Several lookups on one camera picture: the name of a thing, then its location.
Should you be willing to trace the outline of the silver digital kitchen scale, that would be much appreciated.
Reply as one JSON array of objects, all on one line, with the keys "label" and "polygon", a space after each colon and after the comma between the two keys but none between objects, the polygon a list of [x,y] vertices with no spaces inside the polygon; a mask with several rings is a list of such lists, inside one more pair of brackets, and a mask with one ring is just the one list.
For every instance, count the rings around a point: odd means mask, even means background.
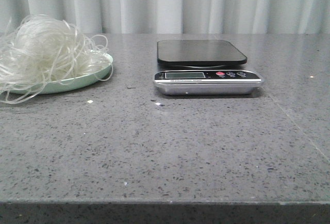
[{"label": "silver digital kitchen scale", "polygon": [[247,57],[225,40],[157,42],[156,88],[165,95],[245,95],[263,84]]}]

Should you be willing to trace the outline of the white translucent vermicelli bundle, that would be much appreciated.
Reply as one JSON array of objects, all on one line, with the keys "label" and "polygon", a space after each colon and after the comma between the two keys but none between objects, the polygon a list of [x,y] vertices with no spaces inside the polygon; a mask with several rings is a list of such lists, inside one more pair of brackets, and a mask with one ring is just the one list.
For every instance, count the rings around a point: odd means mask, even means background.
[{"label": "white translucent vermicelli bundle", "polygon": [[50,82],[95,73],[108,65],[108,39],[65,20],[29,15],[1,35],[1,103],[20,104]]}]

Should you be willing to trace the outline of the white pleated curtain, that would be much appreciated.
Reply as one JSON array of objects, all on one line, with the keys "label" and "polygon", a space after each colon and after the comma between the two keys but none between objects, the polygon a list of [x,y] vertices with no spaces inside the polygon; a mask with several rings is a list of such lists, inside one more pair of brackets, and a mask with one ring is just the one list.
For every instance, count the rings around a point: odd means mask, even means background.
[{"label": "white pleated curtain", "polygon": [[30,14],[85,33],[329,33],[329,0],[1,0],[1,30]]}]

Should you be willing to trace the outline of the pale green round plate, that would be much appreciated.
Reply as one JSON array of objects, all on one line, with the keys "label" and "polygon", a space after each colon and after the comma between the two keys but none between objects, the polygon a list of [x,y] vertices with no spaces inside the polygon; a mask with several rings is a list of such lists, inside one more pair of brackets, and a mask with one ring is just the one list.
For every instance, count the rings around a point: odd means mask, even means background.
[{"label": "pale green round plate", "polygon": [[60,82],[50,82],[44,86],[44,88],[39,92],[39,94],[67,92],[90,86],[98,81],[107,81],[112,76],[113,57],[110,54],[105,54],[105,57],[108,60],[108,65],[101,70],[92,74],[83,75],[76,78],[64,79]]}]

